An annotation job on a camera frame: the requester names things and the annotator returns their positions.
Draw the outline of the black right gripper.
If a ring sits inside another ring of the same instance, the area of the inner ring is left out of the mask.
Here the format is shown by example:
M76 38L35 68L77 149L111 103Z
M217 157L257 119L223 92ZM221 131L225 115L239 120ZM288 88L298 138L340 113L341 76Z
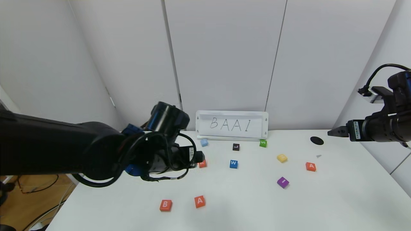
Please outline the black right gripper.
M357 142L392 142L392 116L368 116L364 120L350 120L346 126L329 130L328 136L349 137Z

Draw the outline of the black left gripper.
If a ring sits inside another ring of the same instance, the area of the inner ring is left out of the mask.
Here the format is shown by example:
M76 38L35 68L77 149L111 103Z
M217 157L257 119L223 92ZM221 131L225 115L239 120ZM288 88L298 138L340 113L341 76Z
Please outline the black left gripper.
M171 165L173 168L192 168L194 148L193 146L172 146L171 147ZM205 160L203 151L196 151L195 163L201 163Z

